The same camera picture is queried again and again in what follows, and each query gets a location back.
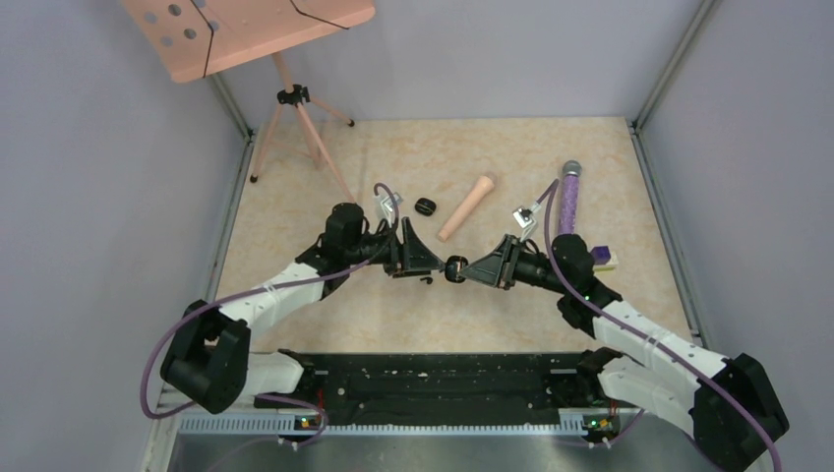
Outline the black glossy earbud charging case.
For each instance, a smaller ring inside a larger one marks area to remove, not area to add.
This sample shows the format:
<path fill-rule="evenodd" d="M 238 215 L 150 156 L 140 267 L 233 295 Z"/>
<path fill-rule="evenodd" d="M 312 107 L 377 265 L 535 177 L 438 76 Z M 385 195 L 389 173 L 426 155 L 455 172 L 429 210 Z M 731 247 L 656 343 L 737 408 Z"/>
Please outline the black glossy earbud charging case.
<path fill-rule="evenodd" d="M 451 283 L 463 283 L 465 277 L 461 272 L 468 266 L 468 260 L 463 256 L 451 256 L 446 260 L 444 277 Z"/>

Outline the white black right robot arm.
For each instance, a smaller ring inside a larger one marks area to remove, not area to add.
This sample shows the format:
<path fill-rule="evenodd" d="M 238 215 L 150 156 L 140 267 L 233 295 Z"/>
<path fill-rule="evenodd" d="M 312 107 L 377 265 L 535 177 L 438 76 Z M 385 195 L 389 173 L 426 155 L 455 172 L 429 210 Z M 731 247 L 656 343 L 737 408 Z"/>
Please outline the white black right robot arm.
<path fill-rule="evenodd" d="M 458 266 L 457 278 L 494 288 L 520 282 L 561 294 L 573 328 L 601 342 L 577 371 L 576 390 L 590 405 L 609 398 L 677 427 L 723 471 L 747 471 L 763 454 L 775 470 L 775 443 L 790 429 L 762 364 L 707 350 L 656 324 L 594 273 L 594 258 L 575 234 L 557 236 L 548 253 L 507 235 L 489 255 Z"/>

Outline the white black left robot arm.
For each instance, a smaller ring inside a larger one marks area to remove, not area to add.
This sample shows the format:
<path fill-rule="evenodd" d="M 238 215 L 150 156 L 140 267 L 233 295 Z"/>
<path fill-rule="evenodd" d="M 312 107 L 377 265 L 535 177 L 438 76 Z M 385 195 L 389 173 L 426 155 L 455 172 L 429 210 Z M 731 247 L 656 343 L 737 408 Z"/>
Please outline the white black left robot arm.
<path fill-rule="evenodd" d="M 214 303 L 190 305 L 173 332 L 160 377 L 193 403 L 220 413 L 242 395 L 278 393 L 309 403 L 315 380 L 288 354 L 254 354 L 251 344 L 296 310 L 318 303 L 360 268 L 379 265 L 393 278 L 428 276 L 445 267 L 406 217 L 384 218 L 370 231 L 356 204 L 335 206 L 324 232 L 264 284 Z"/>

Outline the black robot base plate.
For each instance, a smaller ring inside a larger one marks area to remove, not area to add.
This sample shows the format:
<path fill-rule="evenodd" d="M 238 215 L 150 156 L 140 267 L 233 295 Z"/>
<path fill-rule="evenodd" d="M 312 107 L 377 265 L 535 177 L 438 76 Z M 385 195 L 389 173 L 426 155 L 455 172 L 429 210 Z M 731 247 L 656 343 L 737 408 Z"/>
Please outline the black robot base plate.
<path fill-rule="evenodd" d="M 561 426 L 612 433 L 628 404 L 591 389 L 584 353 L 293 353 L 304 371 L 290 398 L 332 428 Z"/>

